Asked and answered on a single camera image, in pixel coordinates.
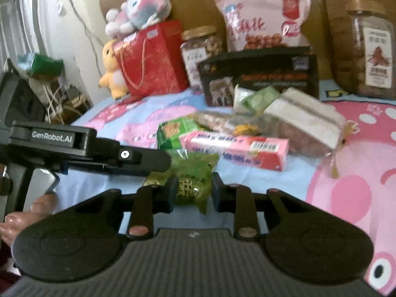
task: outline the ribbed black surface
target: ribbed black surface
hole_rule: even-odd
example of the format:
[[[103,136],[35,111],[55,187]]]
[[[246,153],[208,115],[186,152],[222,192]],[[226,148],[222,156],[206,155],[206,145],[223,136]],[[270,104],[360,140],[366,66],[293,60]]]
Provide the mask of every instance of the ribbed black surface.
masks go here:
[[[128,245],[122,257],[95,277],[71,284],[22,278],[11,297],[379,297],[363,280],[322,287],[276,269],[260,247],[228,230],[161,230]]]

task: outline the white curtain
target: white curtain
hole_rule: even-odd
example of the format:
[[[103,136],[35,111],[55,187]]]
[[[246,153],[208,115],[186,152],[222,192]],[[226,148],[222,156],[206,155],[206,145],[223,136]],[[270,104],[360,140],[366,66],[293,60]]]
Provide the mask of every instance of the white curtain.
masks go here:
[[[7,58],[17,63],[17,55],[31,50],[23,26],[20,0],[0,0],[0,69]]]

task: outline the cartoon print bed sheet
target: cartoon print bed sheet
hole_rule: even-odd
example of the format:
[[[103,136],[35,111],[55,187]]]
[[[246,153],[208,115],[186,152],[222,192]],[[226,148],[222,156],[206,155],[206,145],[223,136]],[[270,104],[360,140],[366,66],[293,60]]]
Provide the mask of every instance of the cartoon print bed sheet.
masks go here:
[[[280,188],[328,211],[368,233],[375,255],[365,276],[382,294],[396,286],[396,102],[358,98],[339,89],[333,81],[321,82],[321,99],[334,106],[354,129],[336,157],[340,177],[333,180],[317,161],[289,156],[284,172],[241,167],[220,160],[217,172],[225,183],[240,183],[254,192]],[[185,91],[177,95],[150,97],[139,102],[126,98],[114,104],[105,100],[80,118],[76,125],[98,130],[99,137],[117,139],[132,146],[156,148],[159,123],[206,109],[202,95]],[[213,110],[230,112],[228,108]],[[141,177],[106,176],[69,171],[56,189],[60,209],[77,204],[109,188],[134,193]],[[126,221],[120,232],[126,231]],[[158,214],[156,228],[229,228],[232,215],[218,214],[211,205],[202,215],[194,206],[181,206],[170,215]],[[261,231],[265,222],[259,215]]]

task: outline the plush toy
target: plush toy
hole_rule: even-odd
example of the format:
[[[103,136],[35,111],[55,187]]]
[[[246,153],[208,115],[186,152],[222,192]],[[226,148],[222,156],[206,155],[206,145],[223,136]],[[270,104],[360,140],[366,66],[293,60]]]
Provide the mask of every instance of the plush toy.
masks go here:
[[[106,34],[111,37],[126,36],[164,21],[171,12],[170,0],[126,0],[121,11],[110,9],[106,14]]]
[[[114,42],[115,40],[111,40],[106,43],[102,51],[103,64],[106,69],[106,73],[99,81],[99,88],[110,88],[112,97],[118,100],[122,96],[128,94],[128,87],[114,55]]]

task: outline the plastic jar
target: plastic jar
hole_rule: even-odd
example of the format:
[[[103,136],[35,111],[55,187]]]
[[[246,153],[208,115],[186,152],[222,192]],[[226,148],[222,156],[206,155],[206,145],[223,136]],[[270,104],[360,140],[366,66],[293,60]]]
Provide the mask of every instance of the plastic jar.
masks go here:
[[[352,19],[352,92],[360,96],[396,99],[395,34],[385,7],[371,0],[346,4]]]
[[[194,91],[201,91],[202,84],[198,72],[198,63],[222,52],[221,38],[216,35],[216,27],[205,25],[184,31],[182,39],[185,42],[181,45],[181,54],[190,86]]]

